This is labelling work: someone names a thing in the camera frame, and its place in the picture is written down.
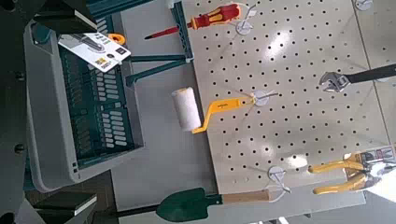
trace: display rack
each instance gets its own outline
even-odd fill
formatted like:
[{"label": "display rack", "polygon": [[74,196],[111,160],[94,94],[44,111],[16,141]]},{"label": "display rack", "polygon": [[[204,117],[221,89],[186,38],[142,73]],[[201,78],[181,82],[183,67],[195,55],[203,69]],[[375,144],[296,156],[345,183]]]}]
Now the display rack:
[{"label": "display rack", "polygon": [[[219,193],[264,188],[269,167],[287,170],[296,188],[345,178],[309,165],[343,159],[350,152],[389,144],[373,82],[342,93],[318,85],[325,72],[352,74],[369,68],[350,1],[242,1],[257,4],[248,35],[222,25],[190,31],[203,111],[215,100],[275,91],[263,107],[216,114],[207,130]],[[186,3],[186,16],[223,5]]]}]

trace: wooden trowel handle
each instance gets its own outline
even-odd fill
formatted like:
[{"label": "wooden trowel handle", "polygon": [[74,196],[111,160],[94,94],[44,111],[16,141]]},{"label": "wooden trowel handle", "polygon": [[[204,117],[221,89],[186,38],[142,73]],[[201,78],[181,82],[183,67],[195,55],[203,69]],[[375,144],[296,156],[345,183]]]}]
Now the wooden trowel handle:
[{"label": "wooden trowel handle", "polygon": [[251,202],[268,202],[270,196],[268,189],[252,191],[246,193],[223,194],[223,203],[251,203]]}]

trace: yellow roller handle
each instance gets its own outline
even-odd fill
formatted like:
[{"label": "yellow roller handle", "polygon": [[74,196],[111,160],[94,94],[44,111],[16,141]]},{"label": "yellow roller handle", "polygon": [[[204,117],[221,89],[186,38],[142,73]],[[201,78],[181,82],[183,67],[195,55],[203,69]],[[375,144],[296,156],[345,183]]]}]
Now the yellow roller handle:
[{"label": "yellow roller handle", "polygon": [[359,185],[366,182],[366,180],[367,177],[365,174],[358,174],[353,176],[349,181],[347,181],[344,184],[315,188],[314,194],[337,193],[337,192],[356,189]]},{"label": "yellow roller handle", "polygon": [[191,132],[192,133],[201,133],[201,132],[206,131],[207,125],[209,124],[210,116],[212,116],[212,114],[224,112],[227,110],[237,109],[244,105],[250,105],[253,103],[254,103],[254,99],[247,98],[247,97],[214,101],[214,102],[212,102],[212,104],[210,104],[209,108],[207,109],[204,125],[201,128],[192,130]]},{"label": "yellow roller handle", "polygon": [[354,161],[331,161],[324,165],[317,165],[308,168],[308,171],[313,174],[323,173],[339,168],[350,168],[355,170],[364,170],[361,163]]}]

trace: yellow plier handle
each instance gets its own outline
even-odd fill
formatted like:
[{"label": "yellow plier handle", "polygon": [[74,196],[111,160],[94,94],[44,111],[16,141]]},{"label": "yellow plier handle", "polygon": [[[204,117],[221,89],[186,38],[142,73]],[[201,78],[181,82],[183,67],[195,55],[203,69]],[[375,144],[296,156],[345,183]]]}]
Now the yellow plier handle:
[{"label": "yellow plier handle", "polygon": [[[357,171],[364,170],[363,164],[355,161],[331,161],[323,165],[311,166],[308,168],[308,171],[313,174],[319,174],[341,168],[354,169]],[[315,188],[314,193],[325,194],[352,190],[362,185],[366,180],[367,176],[364,173],[357,173],[344,184]]]},{"label": "yellow plier handle", "polygon": [[341,168],[364,170],[363,164],[355,161],[331,161],[323,165],[311,166],[308,168],[308,171],[313,174],[319,174]]},{"label": "yellow plier handle", "polygon": [[357,189],[358,186],[366,182],[367,176],[363,173],[353,176],[346,183],[328,186],[328,187],[318,187],[314,189],[314,194],[326,194],[326,193],[338,193],[347,190]]}]

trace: screwdriver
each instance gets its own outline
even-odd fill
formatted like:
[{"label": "screwdriver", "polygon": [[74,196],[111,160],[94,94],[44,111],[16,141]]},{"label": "screwdriver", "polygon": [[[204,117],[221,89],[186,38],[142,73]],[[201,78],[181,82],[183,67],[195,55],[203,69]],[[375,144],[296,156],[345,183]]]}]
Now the screwdriver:
[{"label": "screwdriver", "polygon": [[[199,28],[210,25],[226,24],[229,21],[238,19],[240,15],[241,8],[237,4],[230,4],[228,6],[218,7],[214,11],[197,18],[191,18],[191,22],[187,23],[187,27],[198,30]],[[178,30],[178,27],[175,26],[159,33],[148,35],[145,39],[152,39],[162,35],[170,35],[178,32]]]}]

